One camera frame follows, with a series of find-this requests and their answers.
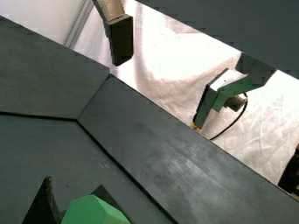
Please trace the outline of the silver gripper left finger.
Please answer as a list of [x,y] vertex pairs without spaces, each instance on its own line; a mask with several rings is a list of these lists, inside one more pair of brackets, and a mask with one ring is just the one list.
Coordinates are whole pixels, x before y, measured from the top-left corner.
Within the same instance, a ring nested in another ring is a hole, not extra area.
[[93,2],[105,22],[113,64],[121,66],[134,56],[134,17],[126,14],[122,0]]

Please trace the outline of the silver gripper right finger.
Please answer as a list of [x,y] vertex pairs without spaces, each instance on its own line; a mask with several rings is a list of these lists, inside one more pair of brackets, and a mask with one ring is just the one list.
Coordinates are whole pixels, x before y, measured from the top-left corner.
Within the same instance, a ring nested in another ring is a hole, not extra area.
[[193,126],[202,129],[211,110],[221,112],[229,99],[264,87],[276,72],[273,66],[242,53],[235,69],[226,68],[206,85]]

